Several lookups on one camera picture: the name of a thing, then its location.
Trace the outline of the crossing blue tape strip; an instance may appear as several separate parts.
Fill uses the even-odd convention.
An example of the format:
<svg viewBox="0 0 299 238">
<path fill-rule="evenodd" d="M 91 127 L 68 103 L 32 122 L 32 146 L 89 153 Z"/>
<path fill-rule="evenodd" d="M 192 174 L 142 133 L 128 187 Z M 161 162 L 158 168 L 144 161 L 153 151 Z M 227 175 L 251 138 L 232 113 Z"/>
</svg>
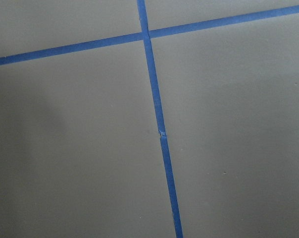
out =
<svg viewBox="0 0 299 238">
<path fill-rule="evenodd" d="M 126 44 L 130 42 L 143 41 L 146 37 L 148 37 L 149 39 L 160 38 L 160 37 L 176 35 L 181 33 L 211 29 L 211 28 L 216 28 L 216 27 L 221 27 L 226 25 L 233 25 L 233 24 L 239 24 L 243 22 L 251 22 L 251 21 L 257 21 L 262 19 L 268 19 L 268 18 L 274 18 L 274 17 L 299 13 L 299 5 L 294 5 L 294 6 L 288 6 L 283 8 L 251 12 L 246 14 L 240 14 L 240 15 L 234 15 L 234 16 L 228 16 L 228 17 L 222 17 L 217 19 L 211 19 L 211 20 L 205 20 L 205 21 L 199 21 L 194 23 L 150 30 L 148 24 L 148 16 L 147 16 L 145 1 L 138 0 L 137 6 L 138 6 L 141 32 L 127 34 L 127 35 L 120 35 L 120 36 L 115 36 L 110 38 L 104 38 L 104 39 L 98 39 L 98 40 L 93 40 L 88 42 L 80 42 L 76 44 L 64 45 L 60 47 L 48 48 L 48 49 L 43 49 L 38 51 L 16 54 L 16 55 L 4 56 L 4 57 L 0 57 L 0 66 L 23 62 L 23 61 L 53 57 L 57 55 L 64 55 L 64 54 L 69 54 L 74 52 L 81 52 L 86 50 L 103 48 L 108 46 Z"/>
</svg>

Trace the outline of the long blue tape strip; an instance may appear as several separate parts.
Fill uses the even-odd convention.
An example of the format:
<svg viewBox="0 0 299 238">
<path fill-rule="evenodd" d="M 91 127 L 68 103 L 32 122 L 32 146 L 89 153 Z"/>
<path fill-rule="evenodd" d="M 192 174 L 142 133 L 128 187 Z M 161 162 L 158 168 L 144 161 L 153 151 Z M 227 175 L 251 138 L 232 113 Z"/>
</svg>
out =
<svg viewBox="0 0 299 238">
<path fill-rule="evenodd" d="M 177 238 L 182 238 L 184 235 L 183 235 L 181 217 L 179 212 L 179 205 L 178 205 L 177 192 L 176 192 L 176 186 L 175 186 L 174 175 L 173 175 L 172 162 L 171 162 L 170 151 L 168 146 L 168 137 L 165 129 L 165 121 L 163 116 L 159 83 L 157 79 L 145 1 L 138 0 L 137 7 L 138 7 L 140 25 L 141 25 L 142 35 L 143 35 L 143 43 L 145 48 L 146 60 L 147 60 L 150 86 L 151 86 L 151 92 L 152 92 L 152 98 L 153 98 L 153 104 L 155 110 L 157 130 L 159 134 L 159 141 L 160 141 L 160 146 L 162 151 L 163 164 L 164 164 L 168 194 L 170 199 L 175 236 Z"/>
</svg>

